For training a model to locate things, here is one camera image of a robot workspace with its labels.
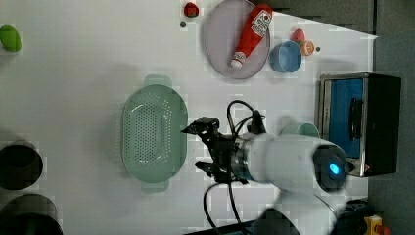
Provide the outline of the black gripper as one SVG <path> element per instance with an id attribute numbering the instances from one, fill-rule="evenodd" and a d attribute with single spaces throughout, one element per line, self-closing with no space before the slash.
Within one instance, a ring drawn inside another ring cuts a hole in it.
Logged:
<path id="1" fill-rule="evenodd" d="M 186 134 L 202 134 L 202 142 L 207 146 L 212 158 L 211 163 L 197 161 L 195 167 L 218 183 L 229 184 L 236 181 L 247 184 L 248 181 L 238 176 L 231 167 L 231 159 L 235 151 L 233 137 L 215 131 L 218 128 L 217 118 L 200 117 L 182 130 L 182 133 Z"/>

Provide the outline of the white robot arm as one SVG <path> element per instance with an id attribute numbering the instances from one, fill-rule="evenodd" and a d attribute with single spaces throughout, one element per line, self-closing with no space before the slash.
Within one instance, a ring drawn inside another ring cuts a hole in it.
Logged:
<path id="1" fill-rule="evenodd" d="M 251 235 L 332 235 L 352 165 L 338 145 L 297 134 L 276 136 L 257 127 L 238 137 L 221 134 L 219 121 L 201 117 L 182 131 L 197 135 L 212 161 L 196 167 L 218 183 L 271 184 L 277 198 L 252 223 Z"/>

